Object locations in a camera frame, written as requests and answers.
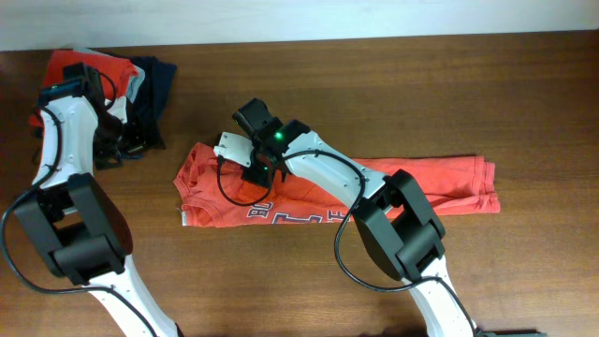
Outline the orange-red t-shirt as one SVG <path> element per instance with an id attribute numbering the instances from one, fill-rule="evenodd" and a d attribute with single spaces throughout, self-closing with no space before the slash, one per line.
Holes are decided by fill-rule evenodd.
<path id="1" fill-rule="evenodd" d="M 370 169 L 393 174 L 402 169 L 418 182 L 439 215 L 497 213 L 495 165 L 482 156 L 356 160 Z M 211 147 L 196 144 L 174 184 L 182 198 L 183 224 L 189 227 L 296 225 L 343 220 L 347 207 L 314 183 L 295 176 L 275 180 L 270 195 L 250 206 L 266 189 L 241 179 L 241 166 L 225 163 L 216 175 L 217 159 Z"/>

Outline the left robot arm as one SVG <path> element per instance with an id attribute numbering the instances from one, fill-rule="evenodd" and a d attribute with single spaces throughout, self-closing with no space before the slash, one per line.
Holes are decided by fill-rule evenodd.
<path id="1" fill-rule="evenodd" d="M 127 101 L 106 97 L 107 75 L 83 62 L 63 76 L 39 93 L 38 172 L 4 216 L 15 215 L 48 270 L 70 281 L 57 294 L 91 294 L 127 336 L 179 336 L 139 276 L 124 216 L 94 177 L 120 167 L 129 145 L 142 146 Z"/>

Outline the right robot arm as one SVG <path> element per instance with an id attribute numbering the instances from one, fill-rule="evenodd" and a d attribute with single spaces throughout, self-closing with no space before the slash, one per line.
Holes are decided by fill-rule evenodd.
<path id="1" fill-rule="evenodd" d="M 275 173 L 322 188 L 348 208 L 375 265 L 407 291 L 430 336 L 486 335 L 452 285 L 442 239 L 446 230 L 416 179 L 399 169 L 388 175 L 362 166 L 326 144 L 308 125 L 287 124 L 254 98 L 233 115 L 244 136 L 224 135 L 224 157 L 242 165 L 252 183 L 272 187 Z"/>

